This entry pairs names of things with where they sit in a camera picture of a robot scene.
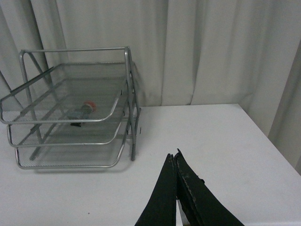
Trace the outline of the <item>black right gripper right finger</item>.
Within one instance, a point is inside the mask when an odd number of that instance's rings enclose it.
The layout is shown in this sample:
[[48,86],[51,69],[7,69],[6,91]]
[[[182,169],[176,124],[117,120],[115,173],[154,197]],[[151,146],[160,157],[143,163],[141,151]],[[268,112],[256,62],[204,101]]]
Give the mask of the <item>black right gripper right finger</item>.
[[174,157],[177,172],[177,198],[192,226],[242,226],[186,162],[182,152]]

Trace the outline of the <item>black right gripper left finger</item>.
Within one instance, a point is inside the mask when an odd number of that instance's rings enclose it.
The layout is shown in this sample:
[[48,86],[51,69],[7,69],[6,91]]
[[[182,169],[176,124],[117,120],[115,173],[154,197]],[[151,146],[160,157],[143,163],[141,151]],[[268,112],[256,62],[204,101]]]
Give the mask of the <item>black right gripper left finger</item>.
[[168,154],[137,226],[176,225],[176,182],[174,156]]

